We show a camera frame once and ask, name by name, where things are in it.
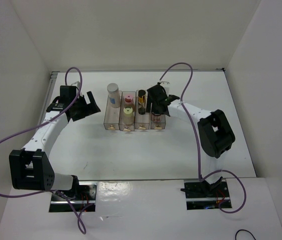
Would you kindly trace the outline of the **black-cap gold-band pepper bottle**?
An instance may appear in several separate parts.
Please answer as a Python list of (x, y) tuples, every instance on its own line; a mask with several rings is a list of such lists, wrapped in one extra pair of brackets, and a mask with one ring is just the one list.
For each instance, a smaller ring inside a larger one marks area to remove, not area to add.
[(146, 91), (143, 89), (138, 91), (138, 113), (140, 115), (146, 113)]

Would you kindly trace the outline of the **white-lid red-label spice jar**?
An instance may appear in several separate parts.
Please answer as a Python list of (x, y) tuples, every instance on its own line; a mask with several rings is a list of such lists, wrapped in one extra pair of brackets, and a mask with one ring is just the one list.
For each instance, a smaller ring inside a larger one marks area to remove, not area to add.
[(163, 120), (162, 120), (162, 115), (159, 114), (159, 113), (154, 113), (152, 112), (151, 113), (151, 121), (153, 123), (161, 123)]

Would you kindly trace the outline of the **pink-lid spice jar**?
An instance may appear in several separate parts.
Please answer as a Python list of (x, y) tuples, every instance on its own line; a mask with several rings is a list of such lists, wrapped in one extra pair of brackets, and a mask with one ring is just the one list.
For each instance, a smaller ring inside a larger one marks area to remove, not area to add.
[(134, 96), (132, 94), (126, 94), (124, 96), (124, 106), (125, 107), (134, 107)]

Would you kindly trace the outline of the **tall silver-lid blue-label spice jar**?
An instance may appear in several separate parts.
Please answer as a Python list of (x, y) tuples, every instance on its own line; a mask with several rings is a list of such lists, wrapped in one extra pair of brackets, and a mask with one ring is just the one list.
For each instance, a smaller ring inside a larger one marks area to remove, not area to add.
[(121, 106), (119, 86), (116, 83), (110, 83), (107, 86), (107, 91), (111, 106), (113, 108), (119, 108)]

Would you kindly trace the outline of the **yellow-lid spice jar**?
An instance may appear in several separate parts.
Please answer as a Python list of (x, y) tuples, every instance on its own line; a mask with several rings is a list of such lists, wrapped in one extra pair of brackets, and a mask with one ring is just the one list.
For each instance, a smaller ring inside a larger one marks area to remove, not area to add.
[(134, 110), (132, 107), (125, 107), (123, 109), (123, 123), (125, 125), (132, 125), (134, 123)]

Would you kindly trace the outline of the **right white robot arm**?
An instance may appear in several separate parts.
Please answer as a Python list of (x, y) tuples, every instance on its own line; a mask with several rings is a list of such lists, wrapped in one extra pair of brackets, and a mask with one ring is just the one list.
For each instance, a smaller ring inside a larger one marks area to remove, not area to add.
[(200, 191), (206, 197), (212, 196), (222, 180), (223, 155), (236, 140), (225, 113), (220, 109), (204, 110), (186, 103), (182, 96), (168, 95), (161, 83), (147, 92), (153, 114), (175, 117), (191, 124), (198, 154), (198, 178), (202, 182)]

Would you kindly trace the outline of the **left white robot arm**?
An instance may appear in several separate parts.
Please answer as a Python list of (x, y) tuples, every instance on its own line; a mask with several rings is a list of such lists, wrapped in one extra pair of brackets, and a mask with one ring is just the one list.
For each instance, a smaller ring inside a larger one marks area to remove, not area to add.
[(70, 121), (78, 121), (99, 113), (91, 91), (77, 96), (76, 86), (62, 85), (60, 95), (47, 107), (43, 126), (20, 150), (9, 154), (12, 186), (19, 190), (62, 191), (69, 200), (81, 193), (75, 175), (56, 173), (49, 161), (51, 150), (62, 130)]

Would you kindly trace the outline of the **clear bin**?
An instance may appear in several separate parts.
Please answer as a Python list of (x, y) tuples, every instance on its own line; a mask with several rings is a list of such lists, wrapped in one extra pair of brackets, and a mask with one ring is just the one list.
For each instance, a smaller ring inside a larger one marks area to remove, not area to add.
[(154, 111), (150, 112), (150, 129), (164, 130), (166, 128), (166, 116)]
[(124, 96), (131, 94), (133, 95), (133, 100), (134, 100), (134, 106), (133, 106), (133, 113), (134, 113), (134, 121), (135, 121), (135, 101), (136, 101), (136, 92), (135, 91), (123, 91), (122, 96), (121, 96), (121, 106), (120, 106), (120, 117), (119, 117), (119, 129), (124, 132), (130, 132), (135, 130), (135, 123), (133, 122), (132, 125), (126, 125), (123, 122), (123, 109), (125, 108), (124, 106)]
[(119, 91), (119, 107), (114, 108), (111, 105), (111, 101), (108, 99), (105, 108), (105, 115), (103, 125), (106, 130), (119, 131), (120, 130), (120, 112), (121, 112), (121, 97), (122, 91)]
[[(136, 95), (135, 95), (135, 114), (134, 114), (134, 128), (137, 131), (146, 131), (150, 129), (150, 113), (149, 112), (145, 112), (145, 114), (140, 115), (138, 113), (138, 91), (136, 91)], [(147, 96), (148, 93), (146, 92), (146, 100), (145, 100), (145, 104), (146, 104), (146, 110), (147, 110)]]

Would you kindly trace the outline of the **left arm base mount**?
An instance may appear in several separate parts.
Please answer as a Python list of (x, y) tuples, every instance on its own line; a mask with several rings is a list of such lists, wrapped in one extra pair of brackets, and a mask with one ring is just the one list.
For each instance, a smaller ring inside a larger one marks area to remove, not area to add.
[[(70, 201), (74, 209), (79, 213), (95, 212), (98, 183), (96, 181), (79, 181), (77, 193), (61, 191)], [(68, 213), (71, 212), (71, 206), (66, 199), (59, 193), (53, 193), (50, 199), (50, 213)]]

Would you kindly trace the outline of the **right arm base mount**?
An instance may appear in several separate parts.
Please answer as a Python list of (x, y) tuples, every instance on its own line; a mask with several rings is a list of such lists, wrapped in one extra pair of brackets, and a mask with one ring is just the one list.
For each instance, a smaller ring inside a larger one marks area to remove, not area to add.
[(224, 209), (231, 209), (231, 199), (227, 182), (218, 180), (214, 184), (207, 181), (185, 181), (180, 189), (185, 194), (187, 210), (213, 210), (219, 204)]

